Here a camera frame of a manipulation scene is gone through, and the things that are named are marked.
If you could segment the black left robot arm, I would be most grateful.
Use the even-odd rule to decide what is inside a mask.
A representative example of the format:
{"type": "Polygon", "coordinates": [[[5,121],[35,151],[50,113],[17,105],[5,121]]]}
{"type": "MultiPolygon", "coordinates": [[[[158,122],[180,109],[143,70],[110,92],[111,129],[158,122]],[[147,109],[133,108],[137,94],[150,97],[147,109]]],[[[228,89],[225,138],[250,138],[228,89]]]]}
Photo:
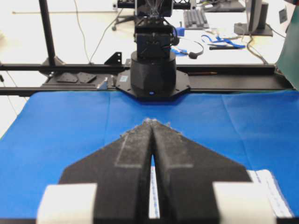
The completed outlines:
{"type": "Polygon", "coordinates": [[[177,70],[172,46],[179,43],[176,29],[166,21],[171,0],[135,1],[134,41],[130,68],[117,77],[116,88],[142,100],[174,98],[190,89],[189,77],[177,70]]]}

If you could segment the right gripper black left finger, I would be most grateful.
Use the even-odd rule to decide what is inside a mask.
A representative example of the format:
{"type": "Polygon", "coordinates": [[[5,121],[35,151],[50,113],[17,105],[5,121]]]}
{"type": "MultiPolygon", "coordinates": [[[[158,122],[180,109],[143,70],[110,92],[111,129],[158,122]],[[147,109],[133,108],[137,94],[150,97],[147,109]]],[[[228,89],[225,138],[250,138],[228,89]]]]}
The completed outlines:
{"type": "Polygon", "coordinates": [[[96,183],[96,224],[148,219],[152,128],[143,122],[116,141],[66,167],[60,184],[96,183]]]}

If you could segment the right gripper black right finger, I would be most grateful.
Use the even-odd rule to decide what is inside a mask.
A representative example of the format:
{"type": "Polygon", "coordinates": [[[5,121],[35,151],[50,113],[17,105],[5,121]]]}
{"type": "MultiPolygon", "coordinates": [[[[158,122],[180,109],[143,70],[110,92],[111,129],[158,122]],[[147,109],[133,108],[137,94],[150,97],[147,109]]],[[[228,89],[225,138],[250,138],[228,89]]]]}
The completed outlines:
{"type": "Polygon", "coordinates": [[[213,182],[250,182],[246,168],[157,121],[151,123],[161,218],[218,224],[213,182]]]}

